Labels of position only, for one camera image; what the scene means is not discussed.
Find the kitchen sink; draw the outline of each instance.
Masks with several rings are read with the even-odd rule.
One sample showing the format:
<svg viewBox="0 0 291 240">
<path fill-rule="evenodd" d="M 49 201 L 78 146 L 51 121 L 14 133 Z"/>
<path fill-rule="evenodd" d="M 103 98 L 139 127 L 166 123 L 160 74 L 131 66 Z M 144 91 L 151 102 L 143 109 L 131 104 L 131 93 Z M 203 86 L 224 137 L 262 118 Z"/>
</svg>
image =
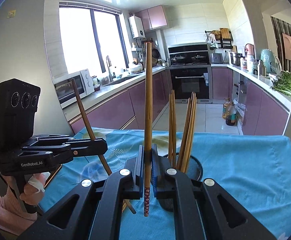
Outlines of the kitchen sink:
<svg viewBox="0 0 291 240">
<path fill-rule="evenodd" d="M 106 87 L 106 86 L 111 86 L 111 85 L 120 84 L 120 83 L 122 83 L 122 82 L 124 82 L 124 81 L 126 81 L 126 80 L 129 80 L 129 79 L 131 79 L 131 78 L 134 78 L 134 77 L 136 77 L 136 76 L 138 76 L 138 75 L 140 75 L 140 74 L 129 75 L 129 76 L 126 76 L 126 77 L 124 77 L 124 78 L 117 79 L 117 80 L 115 80 L 115 81 L 112 81 L 112 82 L 108 83 L 107 85 L 105 85 L 105 87 Z"/>
</svg>

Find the water heater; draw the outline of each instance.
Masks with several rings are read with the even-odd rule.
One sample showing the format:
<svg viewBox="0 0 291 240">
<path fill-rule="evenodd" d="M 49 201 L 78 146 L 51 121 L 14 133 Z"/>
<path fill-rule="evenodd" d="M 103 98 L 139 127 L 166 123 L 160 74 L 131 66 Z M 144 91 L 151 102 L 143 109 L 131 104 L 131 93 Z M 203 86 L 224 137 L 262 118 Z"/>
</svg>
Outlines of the water heater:
<svg viewBox="0 0 291 240">
<path fill-rule="evenodd" d="M 129 17 L 130 28 L 132 32 L 132 37 L 135 38 L 145 38 L 145 31 L 143 29 L 142 21 L 139 17 L 131 16 Z"/>
</svg>

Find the toaster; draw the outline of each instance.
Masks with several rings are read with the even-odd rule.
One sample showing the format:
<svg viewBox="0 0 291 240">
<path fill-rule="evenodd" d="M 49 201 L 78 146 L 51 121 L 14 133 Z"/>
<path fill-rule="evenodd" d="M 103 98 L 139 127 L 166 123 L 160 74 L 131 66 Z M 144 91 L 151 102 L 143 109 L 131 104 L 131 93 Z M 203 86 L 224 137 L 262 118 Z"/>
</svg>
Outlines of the toaster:
<svg viewBox="0 0 291 240">
<path fill-rule="evenodd" d="M 221 53 L 211 53 L 211 63 L 212 64 L 222 64 L 223 58 Z"/>
</svg>

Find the oil bottle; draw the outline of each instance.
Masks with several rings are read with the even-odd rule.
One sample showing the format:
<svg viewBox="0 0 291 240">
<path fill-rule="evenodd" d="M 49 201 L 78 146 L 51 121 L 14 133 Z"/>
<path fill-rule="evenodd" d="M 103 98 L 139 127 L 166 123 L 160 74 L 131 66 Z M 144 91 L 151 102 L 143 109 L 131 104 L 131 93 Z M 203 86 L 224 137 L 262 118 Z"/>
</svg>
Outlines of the oil bottle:
<svg viewBox="0 0 291 240">
<path fill-rule="evenodd" d="M 229 106 L 230 106 L 230 98 L 224 99 L 224 104 L 223 104 L 223 108 L 222 108 L 222 118 L 223 119 L 226 119 L 226 115 L 227 115 Z"/>
<path fill-rule="evenodd" d="M 235 125 L 236 115 L 237 115 L 237 110 L 234 107 L 234 103 L 231 102 L 230 103 L 230 107 L 229 107 L 229 109 L 227 111 L 227 115 L 226 115 L 226 118 L 225 118 L 225 123 L 227 125 L 230 125 L 230 126 Z"/>
</svg>

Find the blue tablecloth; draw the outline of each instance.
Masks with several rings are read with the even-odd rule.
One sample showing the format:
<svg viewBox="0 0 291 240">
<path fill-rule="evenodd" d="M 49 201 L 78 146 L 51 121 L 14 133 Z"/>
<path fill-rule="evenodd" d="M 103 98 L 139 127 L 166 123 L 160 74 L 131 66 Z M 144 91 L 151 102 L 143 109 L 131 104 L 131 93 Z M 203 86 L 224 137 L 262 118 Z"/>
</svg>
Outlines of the blue tablecloth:
<svg viewBox="0 0 291 240">
<path fill-rule="evenodd" d="M 105 157 L 112 171 L 138 154 L 143 130 L 93 129 L 108 143 Z M 76 138 L 88 138 L 86 129 Z M 182 133 L 177 133 L 177 148 Z M 153 132 L 160 155 L 167 153 L 168 135 Z M 192 152 L 203 166 L 203 178 L 213 178 L 252 213 L 276 238 L 291 235 L 291 141 L 284 136 L 237 136 L 195 133 Z M 55 176 L 40 203 L 47 211 L 85 178 L 107 177 L 98 157 L 74 158 Z M 137 214 L 123 213 L 120 239 L 175 239 L 171 212 L 164 211 L 151 192 L 149 217 L 143 216 L 143 199 L 132 201 Z"/>
</svg>

